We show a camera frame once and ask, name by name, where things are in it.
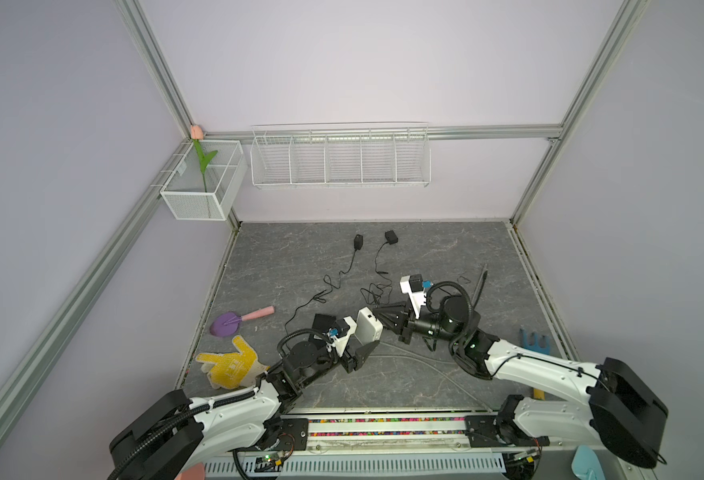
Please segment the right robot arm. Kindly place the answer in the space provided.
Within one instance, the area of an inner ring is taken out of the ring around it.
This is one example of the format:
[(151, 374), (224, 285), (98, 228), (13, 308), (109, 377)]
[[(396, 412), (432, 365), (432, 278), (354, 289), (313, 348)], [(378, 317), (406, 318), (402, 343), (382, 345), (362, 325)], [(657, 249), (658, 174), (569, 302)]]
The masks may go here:
[(419, 335), (430, 349), (445, 343), (452, 360), (475, 379), (511, 381), (555, 396), (553, 402), (508, 396), (494, 420), (504, 442), (597, 441), (640, 468), (667, 462), (661, 445), (669, 410), (625, 362), (558, 358), (487, 333), (476, 309), (482, 293), (468, 294), (453, 281), (426, 284), (413, 275), (402, 280), (401, 291), (405, 301), (372, 310), (401, 342)]

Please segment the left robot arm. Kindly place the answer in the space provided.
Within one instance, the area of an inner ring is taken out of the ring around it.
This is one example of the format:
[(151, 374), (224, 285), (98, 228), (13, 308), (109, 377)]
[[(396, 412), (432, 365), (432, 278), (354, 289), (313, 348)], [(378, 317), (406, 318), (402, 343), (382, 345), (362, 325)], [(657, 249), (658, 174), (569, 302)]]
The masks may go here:
[(337, 365), (362, 367), (380, 337), (376, 328), (299, 329), (277, 343), (279, 361), (252, 387), (209, 397), (166, 393), (110, 442), (109, 478), (174, 479), (218, 453), (275, 442), (303, 390)]

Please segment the black network switch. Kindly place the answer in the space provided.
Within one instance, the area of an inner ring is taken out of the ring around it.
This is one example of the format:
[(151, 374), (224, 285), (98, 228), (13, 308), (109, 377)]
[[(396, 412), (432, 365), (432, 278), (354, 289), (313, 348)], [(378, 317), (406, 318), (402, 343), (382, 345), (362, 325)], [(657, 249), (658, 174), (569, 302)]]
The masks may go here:
[(311, 328), (317, 331), (328, 332), (335, 323), (335, 316), (317, 313), (314, 315)]

